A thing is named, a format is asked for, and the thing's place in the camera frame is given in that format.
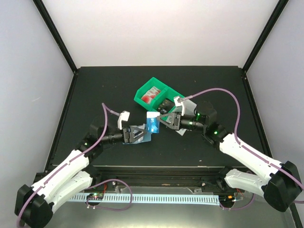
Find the light blue card holder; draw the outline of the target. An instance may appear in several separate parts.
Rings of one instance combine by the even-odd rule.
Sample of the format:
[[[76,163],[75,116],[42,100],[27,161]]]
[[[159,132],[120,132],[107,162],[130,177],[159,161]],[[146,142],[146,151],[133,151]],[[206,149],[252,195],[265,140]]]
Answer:
[[[139,144],[149,142],[152,134],[148,132],[146,124],[127,127],[127,141],[124,144]]]

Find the blue VIP card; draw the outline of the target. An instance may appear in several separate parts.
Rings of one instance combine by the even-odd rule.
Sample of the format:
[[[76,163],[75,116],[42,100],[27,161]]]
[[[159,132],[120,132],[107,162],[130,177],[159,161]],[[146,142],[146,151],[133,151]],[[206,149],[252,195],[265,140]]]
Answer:
[[[157,119],[158,116],[160,116],[159,112],[147,112],[146,124],[147,124],[147,131],[149,133],[159,133],[160,122]]]

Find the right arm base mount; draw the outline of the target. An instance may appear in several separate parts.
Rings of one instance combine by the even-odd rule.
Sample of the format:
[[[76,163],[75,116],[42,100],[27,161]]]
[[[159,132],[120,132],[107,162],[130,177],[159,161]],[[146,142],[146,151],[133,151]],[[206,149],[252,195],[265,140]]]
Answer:
[[[203,176],[200,178],[200,187],[204,192],[219,192],[219,193],[235,193],[240,191],[245,193],[245,190],[240,188],[229,187],[224,179],[211,176]]]

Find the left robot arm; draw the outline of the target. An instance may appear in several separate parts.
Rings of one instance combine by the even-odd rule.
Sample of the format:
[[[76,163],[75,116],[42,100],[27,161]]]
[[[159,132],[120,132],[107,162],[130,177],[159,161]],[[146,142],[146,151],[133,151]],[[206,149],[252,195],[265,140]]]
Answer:
[[[101,172],[91,163],[103,152],[104,145],[133,144],[147,134],[146,125],[107,130],[95,118],[89,131],[74,150],[48,175],[19,188],[14,213],[17,227],[43,228],[53,214],[72,196],[102,184]]]

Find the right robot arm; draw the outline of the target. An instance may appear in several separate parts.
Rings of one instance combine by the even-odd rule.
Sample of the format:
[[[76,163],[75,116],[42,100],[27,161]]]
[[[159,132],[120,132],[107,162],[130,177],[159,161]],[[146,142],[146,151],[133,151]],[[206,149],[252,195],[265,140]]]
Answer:
[[[216,179],[220,191],[230,188],[249,191],[263,197],[280,212],[285,212],[302,192],[295,164],[270,158],[228,132],[217,122],[217,111],[209,102],[199,103],[193,114],[171,112],[158,116],[157,120],[175,131],[186,129],[201,132],[207,143],[251,170],[251,173],[245,173],[225,167]]]

